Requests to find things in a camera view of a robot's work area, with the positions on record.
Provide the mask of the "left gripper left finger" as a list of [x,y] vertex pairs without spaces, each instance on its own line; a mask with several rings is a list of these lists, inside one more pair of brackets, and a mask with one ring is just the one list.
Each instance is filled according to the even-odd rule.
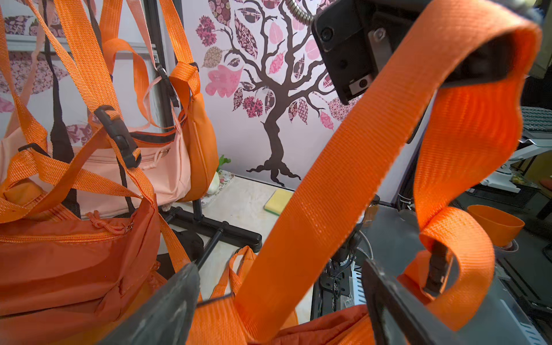
[[140,309],[100,344],[185,344],[200,293],[193,264],[175,273]]

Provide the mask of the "black sling bag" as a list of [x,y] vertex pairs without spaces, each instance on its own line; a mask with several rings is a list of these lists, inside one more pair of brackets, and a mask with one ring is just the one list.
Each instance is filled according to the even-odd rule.
[[[45,23],[47,24],[48,20],[48,9],[53,9],[52,7],[49,7],[47,5],[47,1],[40,1],[40,5],[43,6],[43,19]],[[46,37],[45,38],[45,44],[44,44],[44,54],[45,59],[47,61],[47,64],[49,66],[50,72],[52,73],[53,77],[53,128],[50,132],[50,139],[53,145],[53,158],[62,162],[71,162],[74,158],[74,152],[72,145],[70,143],[70,138],[68,136],[68,132],[66,129],[66,125],[63,122],[63,110],[60,103],[60,90],[59,90],[59,83],[58,78],[55,74],[52,58],[51,58],[51,52],[50,52],[50,40]],[[124,169],[122,168],[121,164],[119,165],[119,172],[122,179],[123,186],[127,186],[127,179],[126,179],[126,173],[124,172]],[[128,207],[128,213],[133,214],[135,212],[135,207],[130,199],[130,197],[125,198],[127,207]],[[75,216],[78,218],[81,218],[81,211],[80,211],[80,205],[77,202],[77,190],[71,189],[68,192],[68,195],[63,200],[62,205],[66,207],[69,211],[71,211]]]

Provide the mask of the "dark orange backpack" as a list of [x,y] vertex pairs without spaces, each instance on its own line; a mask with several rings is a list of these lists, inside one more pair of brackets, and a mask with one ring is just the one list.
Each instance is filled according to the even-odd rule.
[[[11,92],[25,138],[16,154],[34,149],[53,158],[47,130],[17,89],[11,87]],[[83,169],[123,185],[118,163],[111,146],[105,145],[90,155]],[[52,189],[33,175],[1,190],[1,200],[36,204]],[[156,271],[161,239],[175,268],[187,263],[158,203],[153,208],[137,196],[130,198],[135,212],[129,214],[125,198],[77,190],[81,218],[61,203],[18,221],[1,222],[1,343],[85,344],[100,339],[162,284]]]

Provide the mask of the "salmon pink sling bag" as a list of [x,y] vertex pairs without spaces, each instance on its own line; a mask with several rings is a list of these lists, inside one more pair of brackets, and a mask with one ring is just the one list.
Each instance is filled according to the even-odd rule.
[[[124,123],[108,68],[83,4],[81,1],[55,2],[71,48],[70,53],[67,53],[57,38],[51,34],[43,16],[34,4],[29,1],[27,5],[35,13],[37,21],[70,73],[89,111],[98,112],[98,118],[101,117],[100,113],[106,112],[106,118],[102,120],[102,125],[94,132],[90,141],[69,163],[49,158],[33,149],[24,149],[16,154],[11,159],[7,179],[1,185],[2,191],[7,191],[16,183],[33,175],[38,175],[42,181],[53,185],[53,189],[36,204],[19,205],[1,200],[1,222],[18,221],[55,208],[73,189],[107,196],[129,198],[137,196],[155,208],[157,188],[152,185],[149,175],[146,175],[139,166],[142,151],[132,143],[134,138]],[[116,159],[138,188],[140,192],[138,195],[123,185],[83,169],[90,155],[105,145],[111,146]]]

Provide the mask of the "bright orange sling bag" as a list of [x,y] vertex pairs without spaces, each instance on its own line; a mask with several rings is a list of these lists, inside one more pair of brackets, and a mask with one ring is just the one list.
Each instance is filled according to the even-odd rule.
[[[132,46],[119,38],[121,1],[104,1],[100,32],[103,56],[110,71],[116,55],[132,53],[134,89],[139,113],[147,123],[131,133],[142,151],[141,170],[153,185],[160,206],[175,201],[196,201],[207,194],[219,164],[216,135],[205,111],[198,66],[192,56],[185,30],[172,1],[161,1],[177,65],[171,73],[155,66],[157,76],[150,79],[147,65]],[[172,114],[173,125],[164,133],[149,133],[155,126],[150,108],[150,92],[164,84],[170,100],[180,108]]]

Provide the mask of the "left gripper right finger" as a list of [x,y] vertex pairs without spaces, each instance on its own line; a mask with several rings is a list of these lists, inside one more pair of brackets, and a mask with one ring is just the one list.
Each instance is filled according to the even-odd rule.
[[462,344],[398,281],[372,260],[362,265],[362,287],[376,344],[390,344],[398,331],[408,344]]

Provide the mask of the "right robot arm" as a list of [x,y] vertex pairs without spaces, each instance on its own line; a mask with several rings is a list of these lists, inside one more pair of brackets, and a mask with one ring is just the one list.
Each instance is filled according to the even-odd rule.
[[[310,27],[340,102],[361,96],[381,73],[428,1],[335,1],[316,15],[296,1],[285,5]],[[470,53],[448,75],[444,88],[492,83],[513,70],[514,43],[506,34]]]

